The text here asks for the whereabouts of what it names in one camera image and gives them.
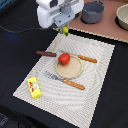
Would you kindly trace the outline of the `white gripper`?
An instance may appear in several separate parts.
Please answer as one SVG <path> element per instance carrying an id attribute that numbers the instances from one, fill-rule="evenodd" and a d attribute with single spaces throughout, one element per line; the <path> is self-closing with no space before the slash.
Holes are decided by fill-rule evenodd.
<path id="1" fill-rule="evenodd" d="M 42 28 L 55 25 L 60 28 L 69 24 L 83 6 L 84 0 L 36 0 L 37 16 Z"/>

